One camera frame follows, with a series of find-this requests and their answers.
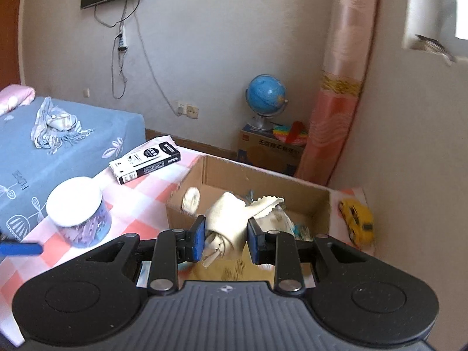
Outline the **cream embroidered sachet pouch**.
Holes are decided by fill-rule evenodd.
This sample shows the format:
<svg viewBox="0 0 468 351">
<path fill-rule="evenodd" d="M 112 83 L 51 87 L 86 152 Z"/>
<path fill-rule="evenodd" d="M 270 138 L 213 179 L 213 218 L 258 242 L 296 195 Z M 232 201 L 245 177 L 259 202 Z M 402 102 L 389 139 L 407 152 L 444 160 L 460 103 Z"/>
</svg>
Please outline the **cream embroidered sachet pouch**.
<svg viewBox="0 0 468 351">
<path fill-rule="evenodd" d="M 263 232 L 278 230 L 294 235 L 293 221 L 283 209 L 284 199 L 266 196 L 254 200 L 248 207 Z"/>
</svg>

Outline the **yellow sock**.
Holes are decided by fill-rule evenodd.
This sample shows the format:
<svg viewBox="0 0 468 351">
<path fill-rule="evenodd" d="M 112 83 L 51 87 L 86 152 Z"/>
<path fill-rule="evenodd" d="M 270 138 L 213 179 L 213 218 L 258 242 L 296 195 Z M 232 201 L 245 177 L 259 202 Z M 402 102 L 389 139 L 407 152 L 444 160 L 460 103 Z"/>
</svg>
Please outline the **yellow sock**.
<svg viewBox="0 0 468 351">
<path fill-rule="evenodd" d="M 225 192 L 205 213 L 205 245 L 202 265 L 241 256 L 247 238 L 249 211 L 246 203 Z"/>
</svg>

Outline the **cream hair scrunchie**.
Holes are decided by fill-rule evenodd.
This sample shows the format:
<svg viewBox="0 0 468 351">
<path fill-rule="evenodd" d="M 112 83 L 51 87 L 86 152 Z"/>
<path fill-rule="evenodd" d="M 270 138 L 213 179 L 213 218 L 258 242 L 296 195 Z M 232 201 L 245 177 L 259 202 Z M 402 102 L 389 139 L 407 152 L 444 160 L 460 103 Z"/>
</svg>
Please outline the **cream hair scrunchie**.
<svg viewBox="0 0 468 351">
<path fill-rule="evenodd" d="M 181 209 L 190 215 L 194 215 L 197 212 L 200 204 L 201 194 L 198 188 L 189 187 L 183 195 L 181 202 Z"/>
</svg>

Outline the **blue embroidered sachet pouch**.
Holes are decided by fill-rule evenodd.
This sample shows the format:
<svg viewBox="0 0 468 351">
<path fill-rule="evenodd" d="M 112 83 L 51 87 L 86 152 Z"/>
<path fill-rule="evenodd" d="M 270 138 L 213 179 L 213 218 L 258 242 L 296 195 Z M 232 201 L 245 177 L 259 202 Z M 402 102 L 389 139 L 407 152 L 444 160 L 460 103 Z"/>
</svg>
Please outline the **blue embroidered sachet pouch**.
<svg viewBox="0 0 468 351">
<path fill-rule="evenodd" d="M 305 225 L 294 224 L 293 225 L 293 235 L 297 240 L 302 241 L 311 241 L 312 237 L 309 232 L 309 228 Z"/>
</svg>

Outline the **brown cardboard box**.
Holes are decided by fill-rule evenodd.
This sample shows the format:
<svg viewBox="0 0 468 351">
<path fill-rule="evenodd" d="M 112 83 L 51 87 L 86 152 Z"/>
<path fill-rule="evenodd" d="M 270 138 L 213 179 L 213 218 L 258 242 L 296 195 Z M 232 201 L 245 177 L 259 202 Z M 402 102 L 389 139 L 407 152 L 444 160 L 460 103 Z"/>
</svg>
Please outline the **brown cardboard box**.
<svg viewBox="0 0 468 351">
<path fill-rule="evenodd" d="M 183 197 L 190 188 L 200 198 L 195 212 L 183 211 Z M 226 192 L 250 205 L 263 197 L 282 198 L 287 216 L 309 234 L 327 234 L 331 229 L 331 193 L 323 186 L 271 173 L 253 166 L 214 156 L 198 156 L 166 202 L 169 227 L 188 229 Z"/>
</svg>

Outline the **blue floral sofa cover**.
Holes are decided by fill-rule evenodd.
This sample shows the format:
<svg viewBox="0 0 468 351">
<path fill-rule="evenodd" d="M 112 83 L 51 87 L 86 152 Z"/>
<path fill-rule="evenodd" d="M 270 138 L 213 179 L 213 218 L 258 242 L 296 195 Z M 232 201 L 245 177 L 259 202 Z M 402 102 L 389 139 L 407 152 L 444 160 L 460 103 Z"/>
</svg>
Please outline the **blue floral sofa cover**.
<svg viewBox="0 0 468 351">
<path fill-rule="evenodd" d="M 144 118 L 138 113 L 55 99 L 54 105 L 77 116 L 91 133 L 56 153 L 38 149 L 30 135 L 42 102 L 37 97 L 1 116 L 1 234 L 17 241 L 46 217 L 48 195 L 58 184 L 93 177 L 145 141 Z"/>
</svg>

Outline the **clear jar white lid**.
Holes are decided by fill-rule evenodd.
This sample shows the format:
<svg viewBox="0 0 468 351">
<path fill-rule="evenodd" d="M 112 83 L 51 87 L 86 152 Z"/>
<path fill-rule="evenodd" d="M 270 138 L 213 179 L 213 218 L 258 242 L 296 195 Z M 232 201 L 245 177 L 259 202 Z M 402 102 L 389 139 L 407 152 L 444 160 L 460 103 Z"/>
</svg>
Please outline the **clear jar white lid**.
<svg viewBox="0 0 468 351">
<path fill-rule="evenodd" d="M 48 196 L 46 212 L 61 236 L 78 248 L 99 244 L 111 228 L 102 192 L 88 177 L 70 178 L 57 185 Z"/>
</svg>

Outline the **printed cardboard storage box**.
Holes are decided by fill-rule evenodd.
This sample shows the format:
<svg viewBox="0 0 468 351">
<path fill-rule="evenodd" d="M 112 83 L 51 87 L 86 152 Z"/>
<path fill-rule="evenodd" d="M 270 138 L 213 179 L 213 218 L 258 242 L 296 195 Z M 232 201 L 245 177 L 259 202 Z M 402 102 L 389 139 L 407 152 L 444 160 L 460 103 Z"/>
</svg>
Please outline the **printed cardboard storage box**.
<svg viewBox="0 0 468 351">
<path fill-rule="evenodd" d="M 246 124 L 240 130 L 236 160 L 277 173 L 293 176 L 301 162 L 304 147 L 284 143 L 273 132 Z"/>
</svg>

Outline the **black white pen box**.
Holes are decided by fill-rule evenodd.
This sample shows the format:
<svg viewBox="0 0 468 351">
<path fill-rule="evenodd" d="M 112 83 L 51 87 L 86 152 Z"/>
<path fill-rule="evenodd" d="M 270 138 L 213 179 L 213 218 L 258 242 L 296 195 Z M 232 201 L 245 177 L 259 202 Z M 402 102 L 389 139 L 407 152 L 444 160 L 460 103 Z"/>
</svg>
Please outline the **black white pen box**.
<svg viewBox="0 0 468 351">
<path fill-rule="evenodd" d="M 171 137 L 156 137 L 119 159 L 109 163 L 115 179 L 120 185 L 160 170 L 181 160 L 179 149 Z"/>
</svg>

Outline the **yellow toy car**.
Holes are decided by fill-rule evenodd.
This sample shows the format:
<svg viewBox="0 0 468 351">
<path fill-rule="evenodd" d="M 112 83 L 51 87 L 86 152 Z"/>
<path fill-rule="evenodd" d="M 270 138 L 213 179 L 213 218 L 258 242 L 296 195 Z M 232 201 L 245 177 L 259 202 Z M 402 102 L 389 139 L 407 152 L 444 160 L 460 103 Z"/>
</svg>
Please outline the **yellow toy car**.
<svg viewBox="0 0 468 351">
<path fill-rule="evenodd" d="M 370 208 L 351 198 L 340 200 L 338 208 L 351 242 L 359 249 L 370 247 L 374 242 L 374 216 Z"/>
</svg>

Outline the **rainbow pop toy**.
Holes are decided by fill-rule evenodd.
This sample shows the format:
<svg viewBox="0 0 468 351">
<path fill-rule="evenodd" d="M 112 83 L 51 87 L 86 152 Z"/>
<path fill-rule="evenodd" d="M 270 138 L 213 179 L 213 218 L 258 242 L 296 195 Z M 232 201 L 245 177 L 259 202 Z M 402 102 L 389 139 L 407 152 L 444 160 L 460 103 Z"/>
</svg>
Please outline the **rainbow pop toy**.
<svg viewBox="0 0 468 351">
<path fill-rule="evenodd" d="M 295 121 L 290 126 L 275 124 L 273 135 L 282 143 L 293 146 L 305 146 L 308 139 L 308 132 L 301 121 Z"/>
</svg>

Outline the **white blue fringed scarf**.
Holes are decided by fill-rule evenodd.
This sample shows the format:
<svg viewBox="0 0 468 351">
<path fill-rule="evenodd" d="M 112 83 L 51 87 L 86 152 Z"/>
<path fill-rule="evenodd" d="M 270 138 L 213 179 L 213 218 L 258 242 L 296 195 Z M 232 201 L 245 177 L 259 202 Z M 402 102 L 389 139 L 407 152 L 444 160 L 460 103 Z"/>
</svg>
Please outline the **white blue fringed scarf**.
<svg viewBox="0 0 468 351">
<path fill-rule="evenodd" d="M 82 127 L 76 115 L 70 114 L 46 97 L 37 111 L 31 130 L 31 141 L 36 149 L 55 154 L 61 147 L 71 147 L 94 132 Z"/>
</svg>

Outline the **pink pillow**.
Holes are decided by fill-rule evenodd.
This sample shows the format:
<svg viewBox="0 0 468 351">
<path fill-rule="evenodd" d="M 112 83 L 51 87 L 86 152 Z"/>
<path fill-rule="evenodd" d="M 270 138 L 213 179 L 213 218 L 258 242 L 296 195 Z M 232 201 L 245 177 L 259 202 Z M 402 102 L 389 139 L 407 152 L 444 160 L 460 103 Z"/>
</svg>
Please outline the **pink pillow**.
<svg viewBox="0 0 468 351">
<path fill-rule="evenodd" d="M 3 116 L 19 106 L 30 105 L 36 97 L 36 91 L 30 86 L 11 84 L 0 92 L 0 115 Z"/>
</svg>

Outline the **white power strip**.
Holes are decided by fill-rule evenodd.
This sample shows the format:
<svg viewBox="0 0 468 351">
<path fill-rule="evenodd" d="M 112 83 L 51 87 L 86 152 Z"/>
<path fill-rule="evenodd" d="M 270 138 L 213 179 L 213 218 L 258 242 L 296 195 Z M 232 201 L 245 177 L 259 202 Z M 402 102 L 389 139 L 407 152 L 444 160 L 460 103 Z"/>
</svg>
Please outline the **white power strip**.
<svg viewBox="0 0 468 351">
<path fill-rule="evenodd" d="M 128 44 L 127 44 L 127 38 L 126 38 L 126 33 L 125 33 L 125 26 L 122 25 L 119 28 L 119 33 L 118 33 L 118 51 L 127 51 L 128 50 Z"/>
</svg>

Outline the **beige wall socket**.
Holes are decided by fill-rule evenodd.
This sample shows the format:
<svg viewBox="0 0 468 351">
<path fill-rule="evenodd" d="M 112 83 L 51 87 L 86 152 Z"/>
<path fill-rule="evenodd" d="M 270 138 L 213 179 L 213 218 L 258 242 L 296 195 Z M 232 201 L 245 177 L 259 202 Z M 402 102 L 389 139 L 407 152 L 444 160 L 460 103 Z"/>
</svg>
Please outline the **beige wall socket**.
<svg viewBox="0 0 468 351">
<path fill-rule="evenodd" d="M 199 114 L 199 108 L 194 105 L 187 105 L 186 106 L 186 116 L 191 119 L 197 119 Z"/>
</svg>

